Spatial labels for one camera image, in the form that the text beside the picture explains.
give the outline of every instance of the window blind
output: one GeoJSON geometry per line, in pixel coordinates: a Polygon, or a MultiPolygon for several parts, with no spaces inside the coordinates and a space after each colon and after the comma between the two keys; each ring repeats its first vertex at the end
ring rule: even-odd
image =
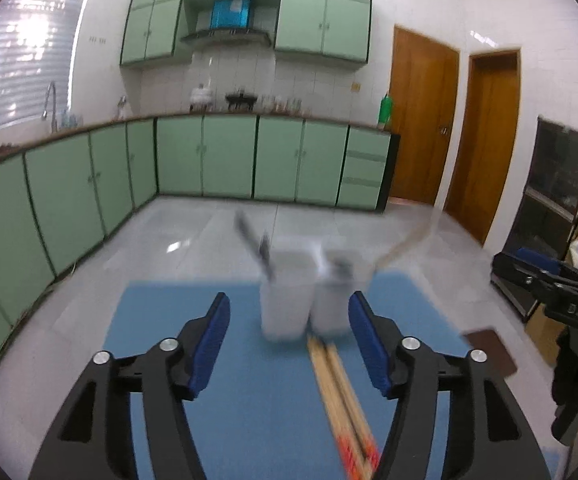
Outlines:
{"type": "Polygon", "coordinates": [[[57,113],[68,106],[74,39],[83,2],[0,2],[0,126],[40,117],[51,81],[56,82],[57,113]]]}

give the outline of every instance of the green bottle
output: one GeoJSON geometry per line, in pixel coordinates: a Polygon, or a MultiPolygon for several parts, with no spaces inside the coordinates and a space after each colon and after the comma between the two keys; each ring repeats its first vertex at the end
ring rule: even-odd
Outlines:
{"type": "Polygon", "coordinates": [[[383,97],[380,101],[380,111],[378,112],[378,128],[381,130],[391,122],[391,108],[393,107],[393,99],[389,94],[383,97]]]}

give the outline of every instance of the range hood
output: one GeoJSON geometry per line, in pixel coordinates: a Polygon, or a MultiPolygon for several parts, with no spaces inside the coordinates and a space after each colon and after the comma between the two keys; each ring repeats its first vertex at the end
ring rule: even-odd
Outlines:
{"type": "Polygon", "coordinates": [[[271,38],[265,30],[253,27],[216,27],[193,32],[180,38],[193,50],[219,43],[258,43],[263,46],[271,46],[271,38]]]}

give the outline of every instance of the chopstick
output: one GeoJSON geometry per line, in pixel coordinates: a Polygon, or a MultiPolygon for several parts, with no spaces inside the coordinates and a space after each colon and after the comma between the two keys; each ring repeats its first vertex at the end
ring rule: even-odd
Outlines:
{"type": "Polygon", "coordinates": [[[360,438],[363,452],[367,457],[367,461],[370,463],[371,469],[375,471],[380,463],[380,451],[378,451],[378,445],[373,438],[371,428],[365,418],[365,413],[360,406],[358,398],[355,396],[354,389],[349,382],[349,377],[345,372],[345,368],[342,366],[342,361],[340,360],[338,350],[334,344],[327,345],[327,357],[329,359],[333,378],[338,385],[342,400],[347,408],[347,412],[349,413],[351,423],[360,438]]]}
{"type": "Polygon", "coordinates": [[[373,467],[365,462],[355,438],[347,410],[327,364],[327,352],[312,336],[307,338],[307,348],[345,472],[350,480],[370,480],[373,467]]]}

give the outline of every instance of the brown mat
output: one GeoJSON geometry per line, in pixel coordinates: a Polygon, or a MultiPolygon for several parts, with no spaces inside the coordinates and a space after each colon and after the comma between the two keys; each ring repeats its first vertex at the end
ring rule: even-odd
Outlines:
{"type": "Polygon", "coordinates": [[[462,334],[473,348],[485,351],[492,366],[507,378],[518,371],[514,359],[507,351],[498,333],[492,328],[462,334]]]}

